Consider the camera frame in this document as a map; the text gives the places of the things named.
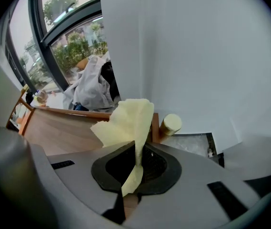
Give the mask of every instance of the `sky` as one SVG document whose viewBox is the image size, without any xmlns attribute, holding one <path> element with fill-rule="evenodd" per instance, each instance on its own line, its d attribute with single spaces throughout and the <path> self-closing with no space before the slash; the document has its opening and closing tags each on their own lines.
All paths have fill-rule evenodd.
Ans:
<svg viewBox="0 0 271 229">
<path fill-rule="evenodd" d="M 87 1 L 90 0 L 79 0 L 78 6 L 86 3 Z M 32 37 L 28 12 L 28 0 L 19 0 L 10 21 L 10 32 L 17 56 L 21 57 L 25 52 L 24 45 L 27 44 Z M 26 64 L 27 71 L 33 63 L 33 60 L 29 56 L 29 62 Z"/>
</svg>

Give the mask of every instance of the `window frame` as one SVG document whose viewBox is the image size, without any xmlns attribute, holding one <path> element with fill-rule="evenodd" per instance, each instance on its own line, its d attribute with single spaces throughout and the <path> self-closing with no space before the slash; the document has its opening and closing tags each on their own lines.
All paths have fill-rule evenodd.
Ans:
<svg viewBox="0 0 271 229">
<path fill-rule="evenodd" d="M 19 0 L 15 1 L 13 9 L 11 11 L 12 16 L 14 8 Z M 90 0 L 75 10 L 66 15 L 58 24 L 54 25 L 49 32 L 47 32 L 42 0 L 28 0 L 30 28 L 33 40 L 35 42 L 38 53 L 44 64 L 45 69 L 50 74 L 50 77 L 59 88 L 60 92 L 64 92 L 70 85 L 62 73 L 56 59 L 52 53 L 51 45 L 64 33 L 68 32 L 73 27 L 81 24 L 85 21 L 89 21 L 97 16 L 102 15 L 100 0 Z M 7 49 L 12 57 L 13 63 L 16 65 L 24 82 L 29 86 L 32 92 L 36 92 L 37 89 L 28 77 L 25 69 L 21 66 L 14 45 L 10 35 L 9 29 L 10 22 L 7 28 L 6 45 Z"/>
</svg>

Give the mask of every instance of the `yellow tissue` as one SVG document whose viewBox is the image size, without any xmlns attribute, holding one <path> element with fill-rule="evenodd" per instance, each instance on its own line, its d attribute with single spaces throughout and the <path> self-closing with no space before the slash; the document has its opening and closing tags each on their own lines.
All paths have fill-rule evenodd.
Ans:
<svg viewBox="0 0 271 229">
<path fill-rule="evenodd" d="M 142 149 L 150 129 L 153 111 L 154 105 L 147 99 L 127 99 L 119 102 L 109 122 L 101 121 L 91 127 L 104 147 L 135 141 L 135 166 L 121 188 L 123 196 L 133 193 L 141 183 Z"/>
</svg>

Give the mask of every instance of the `white cloth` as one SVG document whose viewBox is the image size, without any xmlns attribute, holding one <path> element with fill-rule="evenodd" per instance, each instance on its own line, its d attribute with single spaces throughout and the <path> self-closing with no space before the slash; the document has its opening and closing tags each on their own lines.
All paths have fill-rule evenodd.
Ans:
<svg viewBox="0 0 271 229">
<path fill-rule="evenodd" d="M 109 83 L 100 75 L 105 60 L 91 55 L 86 68 L 78 72 L 78 80 L 64 91 L 63 108 L 73 109 L 80 103 L 89 110 L 114 107 Z"/>
</svg>

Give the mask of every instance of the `small bottle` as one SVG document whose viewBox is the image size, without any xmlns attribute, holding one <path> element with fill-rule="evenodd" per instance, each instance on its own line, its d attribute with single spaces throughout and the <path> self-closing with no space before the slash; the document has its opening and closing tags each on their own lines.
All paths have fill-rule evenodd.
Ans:
<svg viewBox="0 0 271 229">
<path fill-rule="evenodd" d="M 163 119 L 160 126 L 160 141 L 164 141 L 175 134 L 182 127 L 182 120 L 176 114 L 168 114 Z"/>
</svg>

